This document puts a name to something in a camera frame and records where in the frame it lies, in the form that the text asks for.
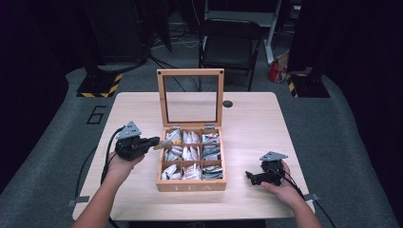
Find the yellow and black tape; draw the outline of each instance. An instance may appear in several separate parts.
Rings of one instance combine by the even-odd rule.
[[[302,77],[306,76],[306,74],[293,74],[293,75],[302,76]],[[287,80],[288,88],[290,88],[291,95],[293,97],[298,97],[296,87],[294,86],[294,83],[291,80],[291,75],[290,74],[287,74],[286,80]]]
[[[96,98],[96,97],[112,97],[115,94],[116,90],[118,89],[119,82],[122,80],[123,75],[119,74],[116,76],[115,81],[113,82],[112,87],[106,93],[80,93],[77,92],[77,97],[88,97],[88,98]]]

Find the black curtain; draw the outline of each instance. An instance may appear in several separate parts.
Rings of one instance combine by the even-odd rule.
[[[315,67],[317,56],[325,56],[323,73],[346,97],[374,170],[403,226],[403,3],[357,0],[353,8],[346,9],[352,2],[304,1],[289,71]],[[335,27],[340,27],[340,17],[349,18],[341,25],[345,32],[340,42],[326,44]],[[329,44],[332,50],[323,52]]]
[[[2,192],[65,99],[65,75],[83,67],[72,22],[80,26],[94,61],[102,64],[102,57],[78,0],[2,1],[0,22]]]

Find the person's left hand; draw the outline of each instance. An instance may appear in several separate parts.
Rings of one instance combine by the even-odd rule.
[[[126,161],[119,157],[119,155],[115,155],[115,152],[109,154],[110,163],[109,169],[107,170],[107,177],[113,176],[113,179],[121,185],[130,174],[130,171],[134,168],[136,164],[141,162],[144,158],[144,155],[133,161]]]

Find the open box lid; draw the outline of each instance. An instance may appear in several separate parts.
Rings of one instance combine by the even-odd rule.
[[[224,69],[157,69],[164,127],[221,126]]]

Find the person's hand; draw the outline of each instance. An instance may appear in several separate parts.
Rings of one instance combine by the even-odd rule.
[[[117,184],[121,185],[130,174],[130,171],[134,168],[136,164],[141,162],[144,158],[144,155],[141,157],[133,160],[133,161],[126,161],[119,157],[119,155],[115,156],[115,152],[109,154],[109,168],[107,170],[106,177],[113,178]]]
[[[285,177],[288,180],[290,180],[291,179],[291,177],[289,176],[291,175],[290,168],[284,161],[281,161],[281,163],[282,166],[284,167]],[[292,207],[295,203],[301,200],[303,201],[302,197],[298,194],[294,186],[287,180],[281,180],[280,186],[275,186],[274,184],[268,182],[262,182],[260,186],[262,186],[267,191],[275,194],[280,201],[282,201],[283,203],[287,204],[290,207]]]

